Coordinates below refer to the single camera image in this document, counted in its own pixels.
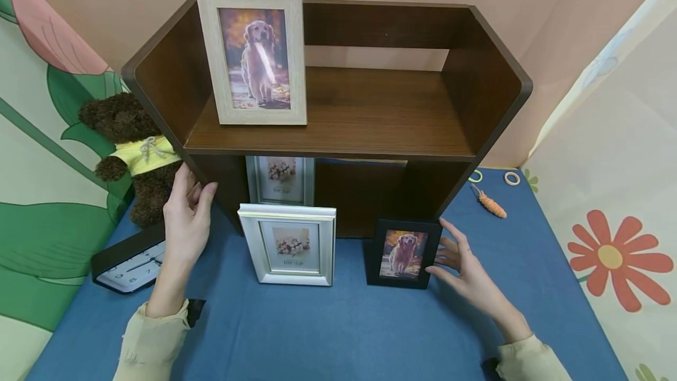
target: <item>red flower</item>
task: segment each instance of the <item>red flower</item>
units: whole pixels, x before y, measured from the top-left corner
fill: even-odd
[[[658,239],[651,234],[639,235],[642,222],[634,216],[628,216],[621,222],[618,232],[611,239],[611,230],[606,216],[600,210],[588,212],[588,224],[591,226],[591,235],[582,225],[574,225],[573,230],[587,247],[578,243],[569,243],[569,251],[576,253],[571,258],[573,270],[585,270],[596,266],[588,276],[588,290],[593,296],[600,297],[606,288],[609,273],[611,284],[616,291],[618,301],[629,312],[642,309],[642,304],[633,293],[628,282],[634,284],[645,295],[659,305],[668,305],[670,296],[663,287],[653,279],[634,268],[650,270],[651,272],[668,273],[674,265],[669,256],[663,253],[639,253],[643,250],[658,246]]]

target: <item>teddy bear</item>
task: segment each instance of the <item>teddy bear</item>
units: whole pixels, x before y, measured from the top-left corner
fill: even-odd
[[[136,202],[130,213],[142,228],[162,221],[174,175],[182,160],[139,101],[127,92],[86,102],[80,120],[115,144],[115,152],[101,159],[95,173],[103,181],[117,181],[131,173]]]

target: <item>clock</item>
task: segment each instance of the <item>clock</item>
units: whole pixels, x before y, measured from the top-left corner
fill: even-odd
[[[165,224],[144,229],[90,260],[92,281],[126,295],[155,283],[165,259]]]

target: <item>white picture frame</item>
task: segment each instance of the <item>white picture frame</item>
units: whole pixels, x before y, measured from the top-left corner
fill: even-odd
[[[302,1],[197,5],[219,123],[307,125]]]
[[[315,204],[315,159],[247,156],[246,168],[251,203],[290,206]]]
[[[237,214],[260,283],[329,287],[334,282],[335,208],[242,203]],[[290,253],[290,244],[299,251]]]

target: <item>blue tablecloth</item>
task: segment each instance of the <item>blue tablecloth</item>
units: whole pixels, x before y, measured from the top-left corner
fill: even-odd
[[[507,219],[485,211],[469,185],[444,216],[574,380],[627,380],[523,177],[508,186],[503,171],[482,172],[480,187]],[[125,217],[110,243],[135,231]],[[207,304],[172,380],[484,380],[480,363],[502,342],[433,279],[427,290],[367,286],[355,240],[337,242],[333,287],[259,284],[245,239],[217,208],[187,294]],[[110,380],[126,322],[149,296],[85,282],[27,380]]]

